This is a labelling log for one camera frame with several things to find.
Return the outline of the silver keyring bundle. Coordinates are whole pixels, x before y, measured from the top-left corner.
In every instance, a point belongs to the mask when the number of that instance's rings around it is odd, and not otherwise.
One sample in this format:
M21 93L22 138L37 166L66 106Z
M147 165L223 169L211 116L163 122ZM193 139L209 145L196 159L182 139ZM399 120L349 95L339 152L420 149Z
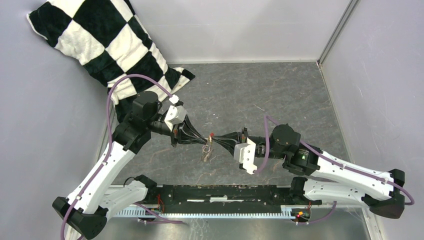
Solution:
M212 152L213 152L213 142L212 142L212 138L209 137L208 140L206 141L206 144L202 147L202 154L201 154L200 161L208 162L211 158Z

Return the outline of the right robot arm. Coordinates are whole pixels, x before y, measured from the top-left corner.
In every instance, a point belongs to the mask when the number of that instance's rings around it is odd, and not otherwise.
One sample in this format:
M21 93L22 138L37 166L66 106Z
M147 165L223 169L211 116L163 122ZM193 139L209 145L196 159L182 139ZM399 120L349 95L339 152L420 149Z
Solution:
M400 218L405 209L402 170L378 171L344 161L305 143L288 124L275 126L264 137L250 136L244 128L210 139L227 149L251 175L260 172L255 158L282 160L282 167L295 175L288 191L295 204L306 200L358 204L389 219Z

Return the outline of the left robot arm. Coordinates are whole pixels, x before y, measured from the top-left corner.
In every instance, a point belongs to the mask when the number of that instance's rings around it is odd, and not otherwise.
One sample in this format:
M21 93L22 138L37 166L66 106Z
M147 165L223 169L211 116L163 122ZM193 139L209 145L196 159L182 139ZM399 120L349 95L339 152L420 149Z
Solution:
M111 217L133 203L151 204L156 200L156 184L145 176L110 198L104 197L118 173L152 138L152 133L169 136L172 146L206 144L206 138L193 127L179 98L173 96L170 101L169 109L160 114L162 103L158 95L153 91L139 93L89 174L67 197L58 196L53 201L52 207L63 223L81 237L95 238Z

